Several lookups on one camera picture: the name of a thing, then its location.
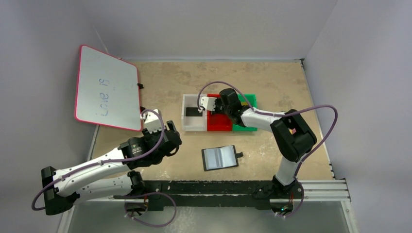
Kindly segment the black leather card holder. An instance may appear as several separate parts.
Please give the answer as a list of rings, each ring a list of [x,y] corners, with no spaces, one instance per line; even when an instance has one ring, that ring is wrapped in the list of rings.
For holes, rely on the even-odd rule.
[[[238,159],[243,157],[243,152],[236,152],[234,145],[202,149],[201,153],[204,171],[237,167]]]

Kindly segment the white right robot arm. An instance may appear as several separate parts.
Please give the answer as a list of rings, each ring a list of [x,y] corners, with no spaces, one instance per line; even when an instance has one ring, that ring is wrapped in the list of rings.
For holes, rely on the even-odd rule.
[[[219,93],[223,113],[233,124],[243,128],[257,128],[273,134],[282,160],[274,183],[289,186],[296,180],[296,173],[303,156],[307,155],[317,138],[303,117],[295,109],[272,113],[242,105],[233,88]]]

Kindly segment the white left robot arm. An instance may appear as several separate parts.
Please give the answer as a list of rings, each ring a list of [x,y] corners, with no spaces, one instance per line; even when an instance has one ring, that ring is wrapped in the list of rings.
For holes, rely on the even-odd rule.
[[[174,122],[165,131],[131,137],[110,152],[66,169],[51,166],[41,170],[45,213],[63,213],[86,200],[107,196],[140,195],[147,191],[142,176],[135,169],[161,163],[173,156],[182,140]]]

